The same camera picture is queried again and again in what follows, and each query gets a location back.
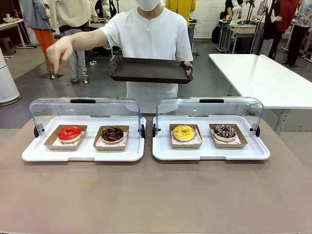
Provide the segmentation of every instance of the red glazed donut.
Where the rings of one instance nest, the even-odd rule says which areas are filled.
[[[63,128],[58,134],[59,139],[65,143],[71,143],[79,140],[82,134],[82,130],[79,127],[68,126]]]

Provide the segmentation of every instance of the white serving tray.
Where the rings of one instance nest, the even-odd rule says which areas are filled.
[[[242,149],[216,148],[209,132],[210,123],[237,124],[248,144]],[[173,149],[170,145],[169,124],[197,124],[203,140],[200,148]],[[241,116],[159,116],[158,128],[161,131],[153,138],[153,155],[159,160],[266,160],[270,157],[268,148],[259,137],[250,132],[249,123]]]
[[[22,154],[25,161],[137,161],[143,156],[144,142],[138,133],[136,116],[58,116],[44,128],[44,134],[35,138]],[[88,125],[87,133],[76,151],[49,150],[43,144],[61,124]],[[146,119],[141,119],[146,126]],[[125,151],[97,151],[93,147],[98,129],[102,125],[129,125],[129,137]]]

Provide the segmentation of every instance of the yellow glazed donut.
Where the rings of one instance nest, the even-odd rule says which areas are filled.
[[[179,125],[174,128],[174,137],[179,141],[189,141],[195,136],[194,129],[187,125]]]

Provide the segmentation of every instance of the brown paper tray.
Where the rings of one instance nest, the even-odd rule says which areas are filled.
[[[110,63],[110,77],[116,81],[187,84],[193,76],[186,76],[188,67],[182,61],[122,58]]]
[[[211,133],[211,136],[214,140],[214,144],[217,148],[234,148],[234,149],[239,149],[239,148],[244,148],[248,143],[247,143],[247,140],[246,138],[244,137],[244,135],[242,134],[241,130],[239,129],[239,127],[236,125],[236,124],[226,124],[226,125],[229,125],[231,128],[234,128],[236,133],[237,133],[237,136],[240,140],[240,144],[219,144],[217,141],[216,141],[216,138],[215,136],[213,135],[213,133],[211,132],[211,130],[214,129],[214,127],[216,125],[219,125],[219,124],[224,124],[224,123],[217,123],[217,124],[209,124],[209,132]]]
[[[129,137],[129,126],[126,125],[110,125],[110,126],[100,126],[98,132],[97,132],[97,136],[93,142],[93,147],[97,150],[97,151],[124,151],[126,149],[127,146],[127,141],[128,141],[128,137],[127,137],[127,141],[126,141],[126,145],[125,146],[117,146],[117,147],[101,147],[101,146],[96,146],[96,143],[98,141],[98,139],[101,137],[101,134],[103,132],[103,130],[105,128],[109,128],[109,127],[117,127],[120,128],[122,131],[127,132],[128,133],[128,137]]]
[[[81,138],[78,140],[78,144],[75,146],[53,146],[52,144],[54,143],[54,141],[58,138],[59,136],[59,132],[67,127],[67,126],[76,126],[82,129],[83,133]],[[87,133],[87,125],[59,125],[54,131],[53,133],[49,136],[49,138],[45,141],[44,145],[45,147],[47,147],[49,150],[71,150],[71,151],[75,151],[78,149],[79,145],[81,144],[84,136]]]
[[[187,125],[193,128],[194,130],[197,129],[200,138],[203,139],[197,124],[170,124],[169,125],[169,139],[170,139],[171,147],[173,149],[198,149],[201,146],[202,142],[199,144],[192,144],[192,145],[182,145],[182,144],[176,145],[172,143],[171,131],[173,131],[173,129],[179,125]]]

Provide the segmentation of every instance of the red jacket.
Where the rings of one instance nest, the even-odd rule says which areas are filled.
[[[277,31],[285,32],[290,26],[293,16],[296,13],[298,6],[298,0],[280,0],[281,8],[279,16],[282,17],[282,21],[278,22]]]

